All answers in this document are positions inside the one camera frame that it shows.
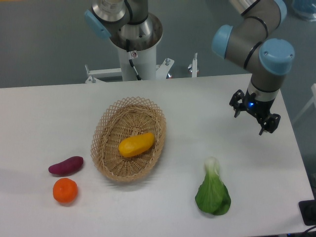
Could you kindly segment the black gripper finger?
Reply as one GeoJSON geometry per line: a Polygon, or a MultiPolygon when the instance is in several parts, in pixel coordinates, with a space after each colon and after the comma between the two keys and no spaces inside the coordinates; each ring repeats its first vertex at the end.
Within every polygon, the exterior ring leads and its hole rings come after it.
{"type": "Polygon", "coordinates": [[[242,90],[238,90],[232,95],[229,105],[233,108],[235,114],[234,117],[237,118],[240,112],[246,111],[246,106],[244,104],[244,93],[242,90]]]}
{"type": "Polygon", "coordinates": [[[278,128],[281,116],[279,114],[269,114],[265,118],[259,119],[259,124],[261,126],[261,130],[259,135],[262,135],[264,132],[274,133],[274,131],[278,128]]]}

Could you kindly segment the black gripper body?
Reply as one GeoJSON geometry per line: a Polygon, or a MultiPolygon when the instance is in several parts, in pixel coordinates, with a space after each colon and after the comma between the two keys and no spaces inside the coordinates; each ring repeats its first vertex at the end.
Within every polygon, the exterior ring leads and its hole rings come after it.
{"type": "Polygon", "coordinates": [[[248,88],[244,99],[246,111],[259,123],[260,118],[264,119],[271,114],[270,109],[277,94],[278,91],[263,92],[256,88],[248,88]]]}

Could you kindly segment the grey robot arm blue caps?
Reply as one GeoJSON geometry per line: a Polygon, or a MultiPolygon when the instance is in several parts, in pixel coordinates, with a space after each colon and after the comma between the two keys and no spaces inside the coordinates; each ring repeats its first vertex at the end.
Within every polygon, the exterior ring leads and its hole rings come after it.
{"type": "MultiPolygon", "coordinates": [[[[291,70],[295,51],[289,42],[272,39],[270,34],[286,18],[287,8],[281,0],[234,0],[231,4],[243,22],[237,27],[221,26],[211,48],[251,73],[247,90],[238,90],[230,100],[235,115],[245,111],[256,118],[261,132],[273,133],[280,116],[270,109],[291,70]]],[[[156,65],[162,24],[148,11],[146,0],[95,0],[84,18],[98,37],[110,39],[117,48],[124,81],[166,78],[166,64],[156,65]]]]}

